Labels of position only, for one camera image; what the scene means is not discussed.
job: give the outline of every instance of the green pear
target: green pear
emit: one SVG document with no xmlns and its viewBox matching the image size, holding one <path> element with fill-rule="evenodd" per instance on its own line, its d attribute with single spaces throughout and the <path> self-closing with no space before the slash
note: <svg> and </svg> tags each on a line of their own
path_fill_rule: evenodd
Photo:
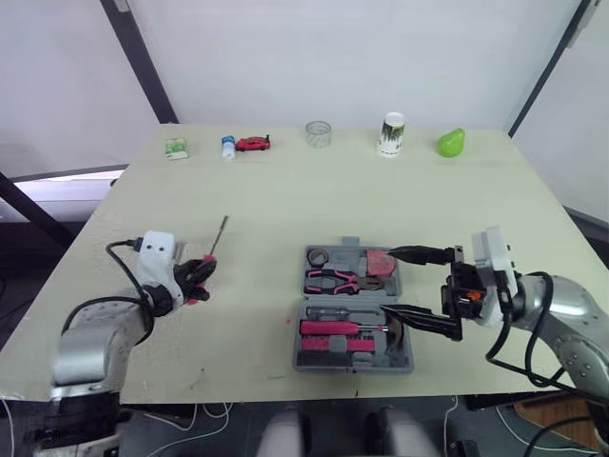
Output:
<svg viewBox="0 0 609 457">
<path fill-rule="evenodd" d="M 457 157 L 463 152 L 465 144 L 465 130 L 454 129 L 438 140 L 438 152 L 444 157 Z"/>
</svg>

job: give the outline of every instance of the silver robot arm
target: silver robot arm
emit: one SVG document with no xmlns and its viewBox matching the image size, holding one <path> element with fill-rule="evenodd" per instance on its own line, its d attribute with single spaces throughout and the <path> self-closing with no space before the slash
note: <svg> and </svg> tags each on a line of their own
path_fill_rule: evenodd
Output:
<svg viewBox="0 0 609 457">
<path fill-rule="evenodd" d="M 121 440 L 119 394 L 131 350 L 148 338 L 154 320 L 186 300 L 206 300 L 202 283 L 213 273 L 211 255 L 176 265 L 182 245 L 170 233 L 115 243 L 139 252 L 134 289 L 76 307 L 62 330 L 53 368 L 51 401 L 36 430 L 36 457 L 114 457 Z M 114 258 L 111 248 L 108 253 Z"/>
<path fill-rule="evenodd" d="M 573 384 L 609 399 L 609 317 L 578 283 L 553 276 L 550 312 L 540 339 L 556 354 Z M 539 276 L 522 276 L 514 327 L 533 331 L 540 319 L 547 283 Z"/>
<path fill-rule="evenodd" d="M 537 387 L 562 388 L 588 400 L 599 442 L 609 454 L 609 317 L 574 281 L 544 272 L 519 275 L 501 228 L 476 233 L 472 241 L 475 265 L 463 261 L 462 247 L 406 246 L 389 251 L 408 263 L 450 265 L 451 274 L 442 286 L 442 313 L 448 317 L 409 305 L 382 308 L 412 328 L 443 334 L 455 341 L 462 339 L 463 318 L 482 326 L 502 323 L 500 336 L 486 359 L 528 376 Z M 532 333 L 524 368 L 495 358 L 511 327 Z M 561 366 L 551 378 L 531 368 L 538 338 L 554 351 Z M 575 388 L 558 382 L 565 371 Z"/>
</svg>

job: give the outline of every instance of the wooden board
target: wooden board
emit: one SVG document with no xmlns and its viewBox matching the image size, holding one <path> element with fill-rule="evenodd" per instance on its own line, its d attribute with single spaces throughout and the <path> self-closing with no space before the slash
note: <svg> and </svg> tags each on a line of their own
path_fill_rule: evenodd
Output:
<svg viewBox="0 0 609 457">
<path fill-rule="evenodd" d="M 572 397 L 518 403 L 514 405 L 514 409 L 522 419 L 539 427 L 547 427 L 570 417 L 589 414 L 585 401 Z M 576 422 L 556 428 L 555 431 L 569 440 L 600 451 L 592 422 Z"/>
</svg>

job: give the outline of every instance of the pliers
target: pliers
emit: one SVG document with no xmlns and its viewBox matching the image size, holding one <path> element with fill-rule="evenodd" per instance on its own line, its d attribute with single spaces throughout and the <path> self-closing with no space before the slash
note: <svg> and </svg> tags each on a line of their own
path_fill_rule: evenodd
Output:
<svg viewBox="0 0 609 457">
<path fill-rule="evenodd" d="M 344 284 L 334 288 L 317 288 L 314 286 L 304 286 L 304 292 L 314 294 L 338 295 L 346 293 L 353 295 L 360 290 L 379 290 L 384 287 L 383 280 L 370 276 L 358 276 L 352 271 L 339 271 L 337 269 L 312 269 L 306 273 L 307 279 L 313 278 L 334 278 L 344 281 Z"/>
</svg>

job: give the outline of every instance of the black pole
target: black pole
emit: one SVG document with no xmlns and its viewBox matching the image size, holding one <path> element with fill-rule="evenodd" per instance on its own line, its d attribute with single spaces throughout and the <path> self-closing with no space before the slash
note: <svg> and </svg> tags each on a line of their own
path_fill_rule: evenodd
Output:
<svg viewBox="0 0 609 457">
<path fill-rule="evenodd" d="M 67 228 L 50 217 L 2 173 L 0 173 L 0 198 L 3 198 L 65 249 L 69 248 L 74 241 L 75 236 Z"/>
<path fill-rule="evenodd" d="M 130 10 L 120 11 L 114 0 L 100 3 L 159 122 L 179 124 L 133 14 Z"/>
<path fill-rule="evenodd" d="M 538 79 L 537 83 L 535 83 L 535 86 L 533 87 L 531 94 L 526 99 L 526 102 L 524 102 L 524 106 L 522 107 L 521 112 L 519 113 L 518 117 L 516 118 L 516 121 L 514 121 L 514 125 L 512 126 L 510 131 L 508 131 L 507 134 L 510 136 L 510 138 L 513 137 L 514 134 L 516 133 L 516 130 L 518 130 L 518 127 L 521 125 L 522 121 L 524 120 L 526 113 L 529 112 L 529 110 L 535 103 L 537 96 L 540 94 L 541 89 L 543 89 L 543 85 L 550 77 L 550 74 L 552 74 L 552 71 L 554 70 L 554 67 L 556 66 L 556 64 L 559 62 L 559 59 L 562 56 L 562 53 L 564 52 L 564 50 L 567 48 L 569 41 L 571 41 L 571 38 L 573 37 L 574 33 L 578 30 L 578 25 L 580 24 L 581 17 L 586 12 L 588 5 L 590 5 L 590 0 L 581 0 L 580 1 L 580 5 L 575 10 L 573 17 L 571 18 L 571 21 L 569 22 L 569 25 L 567 26 L 564 33 L 562 34 L 562 38 L 559 41 L 559 45 L 556 46 L 556 50 L 554 51 L 554 54 L 552 54 L 552 57 L 550 58 L 548 65 L 545 66 L 545 69 L 541 73 L 540 79 Z"/>
</svg>

